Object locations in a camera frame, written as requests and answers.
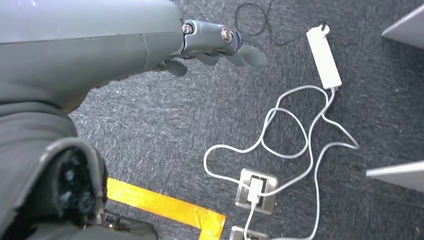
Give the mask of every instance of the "electrical socket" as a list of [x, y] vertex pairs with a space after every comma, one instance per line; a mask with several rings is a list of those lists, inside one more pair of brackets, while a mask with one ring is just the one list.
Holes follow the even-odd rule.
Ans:
[[[231, 228], [231, 234], [229, 240], [245, 240], [243, 236], [244, 228], [239, 226], [233, 226]], [[264, 233], [247, 230], [247, 240], [269, 240], [270, 237]]]
[[[278, 185], [276, 176], [244, 168], [240, 173], [240, 182], [256, 189], [261, 193], [274, 191]], [[245, 209], [252, 208], [252, 198], [255, 197], [245, 187], [238, 185], [237, 195], [235, 196], [235, 205]], [[274, 211], [276, 196], [260, 196], [259, 203], [256, 205], [255, 212], [271, 215]]]

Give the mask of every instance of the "dark gray carpet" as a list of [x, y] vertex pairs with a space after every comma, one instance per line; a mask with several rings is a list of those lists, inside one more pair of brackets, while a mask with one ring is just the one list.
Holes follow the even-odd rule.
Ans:
[[[185, 1], [188, 18], [234, 24], [244, 0]], [[269, 0], [262, 1], [266, 7]], [[315, 239], [413, 239], [424, 226], [424, 195], [365, 177], [366, 169], [422, 160], [424, 157], [424, 50], [380, 37], [420, 0], [278, 0], [270, 21], [281, 41], [325, 20], [328, 41], [343, 86], [328, 113], [361, 145], [353, 151], [328, 151], [319, 172], [321, 221]], [[260, 27], [257, 10], [243, 11], [242, 27]], [[110, 175], [142, 188], [188, 201], [226, 215], [223, 239], [233, 225], [243, 226], [248, 211], [236, 207], [237, 185], [208, 177], [205, 150], [214, 144], [250, 146], [259, 136], [266, 112], [279, 95], [306, 84], [320, 86], [306, 38], [276, 47], [269, 33], [256, 38], [270, 64], [214, 67], [187, 62], [190, 72], [176, 78], [148, 73], [93, 90], [71, 116], [82, 138], [102, 153]], [[323, 96], [306, 91], [283, 103], [308, 126], [323, 106]], [[271, 147], [284, 153], [300, 149], [294, 120], [279, 114], [266, 133]], [[313, 147], [345, 140], [334, 127], [319, 124]], [[246, 155], [218, 150], [210, 166], [235, 178], [243, 168], [274, 174], [280, 183], [303, 172], [308, 158], [281, 160], [263, 149]], [[199, 230], [110, 201], [109, 209], [153, 223], [163, 240], [195, 240]], [[272, 216], [255, 214], [251, 228], [272, 237], [306, 237], [316, 214], [312, 176], [277, 196]]]

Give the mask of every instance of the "black wire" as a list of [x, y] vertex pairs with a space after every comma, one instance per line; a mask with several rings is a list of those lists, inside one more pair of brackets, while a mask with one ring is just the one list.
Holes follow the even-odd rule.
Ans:
[[[274, 3], [275, 1], [276, 1], [276, 0], [272, 0], [272, 1], [268, 4], [268, 8], [267, 8], [266, 12], [265, 12], [264, 8], [263, 8], [261, 5], [256, 4], [256, 3], [248, 2], [248, 3], [243, 3], [243, 4], [239, 5], [239, 6], [235, 9], [235, 13], [234, 13], [234, 24], [235, 24], [235, 28], [236, 28], [239, 32], [241, 32], [241, 33], [243, 33], [243, 34], [246, 34], [246, 35], [249, 35], [249, 36], [258, 36], [258, 35], [261, 35], [261, 34], [265, 31], [265, 29], [268, 27], [269, 35], [270, 35], [270, 39], [271, 39], [272, 43], [273, 43], [273, 44], [275, 44], [276, 46], [284, 46], [284, 45], [286, 45], [286, 44], [292, 43], [292, 42], [294, 42], [294, 41], [296, 41], [296, 40], [300, 39], [301, 37], [305, 36], [305, 35], [306, 35], [306, 33], [309, 31], [309, 29], [308, 29], [308, 30], [306, 30], [306, 31], [305, 31], [302, 35], [299, 35], [299, 36], [297, 36], [297, 37], [295, 37], [295, 38], [292, 38], [292, 39], [290, 39], [290, 40], [288, 40], [288, 41], [285, 41], [285, 42], [282, 42], [282, 43], [278, 43], [278, 42], [276, 42], [276, 41], [274, 40], [273, 27], [271, 26], [271, 23], [270, 23], [270, 21], [269, 21], [269, 16], [270, 16], [271, 7], [272, 7], [272, 5], [273, 5], [273, 3]], [[241, 10], [242, 8], [245, 8], [245, 7], [247, 7], [247, 6], [256, 7], [256, 8], [258, 8], [258, 9], [262, 12], [262, 15], [263, 15], [264, 21], [263, 21], [262, 27], [261, 27], [261, 28], [259, 29], [259, 31], [258, 31], [258, 32], [256, 32], [256, 33], [246, 33], [246, 32], [242, 32], [242, 31], [240, 30], [240, 28], [239, 28], [239, 12], [240, 12], [240, 10]], [[319, 25], [322, 25], [322, 30], [324, 30], [324, 27], [327, 25], [327, 23], [326, 23], [325, 21], [319, 21], [319, 22], [315, 23], [312, 27], [314, 28], [314, 27], [317, 27], [317, 26], [319, 26]]]

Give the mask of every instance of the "white cable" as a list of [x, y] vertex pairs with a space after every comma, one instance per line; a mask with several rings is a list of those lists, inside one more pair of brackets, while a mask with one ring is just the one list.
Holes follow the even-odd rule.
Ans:
[[[305, 128], [303, 127], [302, 123], [300, 122], [300, 120], [289, 110], [285, 109], [285, 108], [280, 108], [280, 104], [281, 101], [283, 100], [283, 98], [287, 97], [288, 95], [295, 93], [297, 91], [300, 90], [305, 90], [305, 89], [315, 89], [320, 91], [321, 93], [324, 94], [325, 96], [325, 106], [322, 108], [322, 110], [318, 113], [318, 115], [316, 115], [316, 117], [313, 119], [312, 124], [310, 125], [309, 131], [308, 131], [308, 135], [306, 135], [305, 132]], [[325, 117], [325, 112], [327, 111], [327, 109], [330, 107], [330, 105], [333, 103], [334, 97], [335, 97], [335, 93], [336, 90], [334, 88], [331, 89], [331, 96], [330, 98], [328, 97], [327, 93], [322, 90], [321, 88], [317, 87], [317, 86], [313, 86], [313, 85], [305, 85], [305, 86], [300, 86], [300, 87], [296, 87], [292, 90], [289, 90], [287, 92], [285, 92], [284, 94], [282, 94], [279, 98], [278, 101], [276, 103], [276, 106], [272, 109], [270, 109], [268, 111], [268, 113], [266, 114], [265, 117], [265, 121], [262, 127], [262, 131], [261, 134], [259, 136], [259, 139], [256, 141], [255, 144], [253, 144], [251, 147], [247, 148], [247, 149], [238, 149], [232, 146], [228, 146], [228, 145], [223, 145], [223, 144], [218, 144], [218, 145], [214, 145], [212, 147], [210, 147], [206, 153], [204, 154], [204, 158], [203, 158], [203, 167], [204, 170], [206, 171], [206, 173], [214, 178], [217, 179], [221, 179], [221, 180], [226, 180], [226, 181], [230, 181], [236, 184], [241, 185], [242, 187], [246, 188], [248, 191], [250, 191], [250, 186], [246, 185], [245, 183], [231, 178], [231, 177], [227, 177], [227, 176], [223, 176], [223, 175], [219, 175], [219, 174], [215, 174], [212, 173], [207, 166], [207, 159], [208, 159], [208, 155], [215, 149], [219, 149], [219, 148], [223, 148], [223, 149], [229, 149], [232, 150], [234, 152], [237, 153], [241, 153], [241, 154], [246, 154], [249, 153], [250, 151], [254, 150], [255, 148], [257, 148], [259, 146], [259, 144], [261, 144], [267, 151], [269, 151], [270, 153], [280, 157], [280, 158], [284, 158], [284, 159], [295, 159], [301, 155], [303, 155], [305, 153], [305, 151], [308, 149], [309, 150], [309, 158], [310, 158], [310, 164], [309, 167], [306, 169], [305, 172], [303, 172], [302, 174], [300, 174], [299, 176], [295, 177], [294, 179], [290, 180], [289, 182], [285, 183], [284, 185], [278, 187], [277, 189], [271, 191], [271, 192], [267, 192], [267, 193], [262, 193], [262, 192], [255, 192], [255, 194], [257, 196], [261, 196], [261, 197], [267, 197], [267, 196], [272, 196], [277, 194], [278, 192], [286, 189], [287, 187], [293, 185], [294, 183], [300, 181], [301, 179], [303, 179], [304, 177], [306, 177], [312, 170], [313, 166], [314, 166], [314, 156], [312, 153], [312, 145], [311, 145], [311, 137], [312, 137], [312, 132], [313, 129], [317, 123], [317, 121], [319, 120], [319, 118], [322, 118], [324, 121], [326, 121], [327, 123], [334, 125], [336, 127], [338, 127], [352, 142], [353, 145], [351, 144], [347, 144], [344, 142], [331, 142], [327, 145], [324, 146], [324, 148], [321, 150], [321, 153], [319, 154], [319, 157], [317, 159], [317, 163], [316, 163], [316, 167], [314, 170], [314, 182], [315, 182], [315, 190], [316, 190], [316, 218], [315, 218], [315, 225], [313, 228], [313, 231], [311, 233], [310, 236], [306, 237], [306, 238], [290, 238], [290, 237], [279, 237], [279, 238], [274, 238], [272, 240], [311, 240], [315, 237], [315, 234], [317, 233], [317, 229], [318, 229], [318, 224], [319, 224], [319, 220], [320, 220], [320, 190], [319, 190], [319, 185], [318, 185], [318, 168], [320, 166], [321, 160], [325, 154], [325, 152], [334, 146], [341, 146], [341, 147], [346, 147], [346, 148], [350, 148], [350, 149], [359, 149], [359, 144], [358, 142], [352, 137], [352, 135], [346, 130], [344, 129], [339, 123], [332, 121], [328, 118]], [[303, 147], [303, 149], [295, 154], [291, 154], [291, 155], [284, 155], [281, 153], [278, 153], [272, 149], [270, 149], [264, 142], [264, 135], [265, 132], [269, 126], [269, 124], [271, 123], [271, 121], [274, 119], [274, 116], [276, 114], [276, 112], [284, 112], [289, 114], [291, 117], [294, 118], [294, 120], [296, 120], [297, 124], [299, 125], [303, 136], [305, 137], [305, 146]], [[244, 228], [244, 238], [247, 238], [247, 229], [249, 227], [250, 221], [252, 219], [253, 213], [255, 211], [255, 206], [252, 205], [252, 208], [250, 210], [250, 215], [249, 218], [247, 219], [246, 222], [246, 226]]]
[[258, 195], [253, 196], [253, 199], [251, 201], [251, 208], [250, 208], [249, 217], [247, 218], [246, 225], [244, 226], [244, 230], [243, 230], [243, 236], [244, 236], [245, 240], [248, 239], [249, 225], [251, 224], [253, 213], [255, 212], [255, 208], [258, 205], [258, 203], [259, 203], [259, 196]]

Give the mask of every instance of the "yellow tape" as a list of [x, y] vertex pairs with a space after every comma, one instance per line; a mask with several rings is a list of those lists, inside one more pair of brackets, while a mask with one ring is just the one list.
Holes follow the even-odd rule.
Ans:
[[201, 229], [199, 240], [219, 240], [226, 217], [212, 210], [138, 186], [107, 179], [107, 197]]

